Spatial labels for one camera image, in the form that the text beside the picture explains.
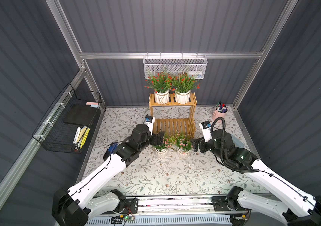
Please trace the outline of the red flower plant white pot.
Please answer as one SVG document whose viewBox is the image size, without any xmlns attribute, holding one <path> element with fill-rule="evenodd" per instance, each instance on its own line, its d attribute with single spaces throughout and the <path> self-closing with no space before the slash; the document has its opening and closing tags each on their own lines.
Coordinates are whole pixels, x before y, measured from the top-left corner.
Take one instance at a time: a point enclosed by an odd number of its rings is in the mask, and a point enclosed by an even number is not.
<svg viewBox="0 0 321 226">
<path fill-rule="evenodd" d="M 188 71 L 181 72 L 172 77 L 173 89 L 175 92 L 175 101 L 178 104 L 186 104 L 190 100 L 191 90 L 199 89 L 200 83 L 194 74 L 189 74 Z"/>
</svg>

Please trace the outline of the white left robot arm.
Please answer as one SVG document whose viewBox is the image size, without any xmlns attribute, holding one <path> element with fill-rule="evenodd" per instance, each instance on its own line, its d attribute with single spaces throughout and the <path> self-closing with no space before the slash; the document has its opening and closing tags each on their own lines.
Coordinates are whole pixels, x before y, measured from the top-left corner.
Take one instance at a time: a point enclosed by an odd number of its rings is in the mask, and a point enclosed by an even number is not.
<svg viewBox="0 0 321 226">
<path fill-rule="evenodd" d="M 153 133 L 147 123 L 138 124 L 105 161 L 79 183 L 54 194 L 52 216 L 60 226 L 83 226 L 89 219 L 108 212 L 121 213 L 126 197 L 113 189 L 108 194 L 95 197 L 110 179 L 126 169 L 149 145 L 162 145 L 165 133 Z"/>
</svg>

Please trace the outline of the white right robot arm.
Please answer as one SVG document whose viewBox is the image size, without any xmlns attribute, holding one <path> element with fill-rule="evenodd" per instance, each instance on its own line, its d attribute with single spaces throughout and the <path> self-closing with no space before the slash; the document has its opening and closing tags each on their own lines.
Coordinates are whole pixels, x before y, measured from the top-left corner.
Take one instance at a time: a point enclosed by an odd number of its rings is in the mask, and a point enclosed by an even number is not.
<svg viewBox="0 0 321 226">
<path fill-rule="evenodd" d="M 191 140 L 195 152 L 211 152 L 219 164 L 260 183 L 277 198 L 272 200 L 234 186 L 224 201 L 212 200 L 215 208 L 223 204 L 231 211 L 254 210 L 287 226 L 321 226 L 321 196 L 302 191 L 276 174 L 252 152 L 237 147 L 226 132 L 223 117 L 200 123 L 200 129 L 203 137 Z"/>
</svg>

